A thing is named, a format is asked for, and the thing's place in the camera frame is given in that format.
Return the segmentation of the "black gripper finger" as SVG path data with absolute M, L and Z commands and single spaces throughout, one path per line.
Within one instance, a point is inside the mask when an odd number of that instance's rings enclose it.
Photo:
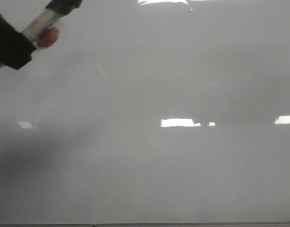
M 83 0 L 51 0 L 46 6 L 46 9 L 50 9 L 59 15 L 67 16 L 74 9 L 81 6 Z
M 0 69 L 7 66 L 18 70 L 32 60 L 36 47 L 10 25 L 0 13 Z

